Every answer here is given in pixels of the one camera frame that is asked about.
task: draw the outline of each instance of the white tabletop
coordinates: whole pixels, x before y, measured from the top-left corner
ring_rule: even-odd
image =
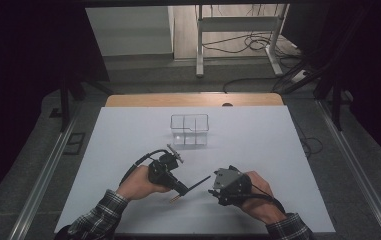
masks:
[[[264,224],[207,192],[213,172],[229,165],[257,171],[286,211],[299,213],[313,232],[335,232],[286,106],[102,108],[55,232],[94,208],[106,189],[115,190],[144,154],[167,149],[174,114],[208,114],[209,132],[206,146],[176,148],[184,163],[172,173],[187,187],[212,177],[173,204],[175,191],[131,202],[117,233],[266,233]]]

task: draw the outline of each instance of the metal frame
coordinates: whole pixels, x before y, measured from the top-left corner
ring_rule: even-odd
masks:
[[[371,181],[368,179],[367,174],[358,161],[358,158],[346,140],[344,133],[335,126],[333,120],[329,117],[331,114],[327,104],[324,103],[324,100],[316,102],[318,107],[321,109],[323,118],[325,119],[325,122],[327,123],[327,126],[330,129],[330,132],[333,135],[334,140],[340,149],[340,152],[343,154],[349,169],[351,170],[356,182],[358,183],[359,188],[364,194],[365,199],[370,205],[370,208],[381,227],[381,197],[374,189]]]
[[[282,76],[280,64],[275,55],[275,46],[284,15],[288,4],[281,4],[282,8],[278,16],[262,17],[206,17],[202,15],[203,5],[199,5],[199,16],[197,19],[197,55],[196,76],[203,77],[203,45],[202,36],[204,32],[247,32],[247,31],[271,31],[271,44],[267,46],[266,53],[276,76]]]
[[[35,214],[37,213],[37,209],[43,200],[44,194],[46,193],[46,189],[50,183],[53,173],[55,172],[59,159],[62,156],[65,145],[68,142],[69,136],[71,135],[71,132],[75,126],[75,122],[78,119],[81,104],[81,102],[78,102],[78,106],[74,111],[74,115],[71,121],[67,125],[65,131],[60,133],[55,147],[50,153],[46,164],[41,170],[41,173],[38,176],[34,187],[32,188],[24,207],[22,208],[21,213],[19,214],[19,217],[12,228],[12,232],[8,237],[9,240],[25,239],[25,236],[28,233],[28,229],[30,228]]]

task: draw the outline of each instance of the human hand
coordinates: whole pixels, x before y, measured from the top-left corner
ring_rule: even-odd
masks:
[[[269,183],[265,181],[265,179],[263,179],[257,172],[247,172],[246,175],[250,177],[250,180],[254,186],[263,191],[262,192],[252,186],[252,193],[267,193],[271,197],[274,197]],[[249,198],[244,201],[240,208],[249,216],[260,220],[267,225],[282,221],[287,218],[286,215],[284,215],[272,202],[269,202],[265,199]]]
[[[141,165],[137,167],[128,178],[118,187],[116,193],[128,201],[139,200],[154,192],[168,192],[171,189],[153,184],[148,179],[149,167]]]

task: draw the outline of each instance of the checkered shirt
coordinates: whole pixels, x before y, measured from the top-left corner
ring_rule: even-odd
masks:
[[[111,239],[128,201],[112,190],[89,213],[80,216],[68,229],[72,239]]]
[[[312,231],[306,226],[297,213],[288,213],[287,219],[266,225],[271,239],[274,240],[302,240],[315,239]]]

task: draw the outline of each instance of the transparent container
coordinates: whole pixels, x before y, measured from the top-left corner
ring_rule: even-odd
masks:
[[[206,145],[208,143],[207,114],[178,114],[171,116],[174,145]]]

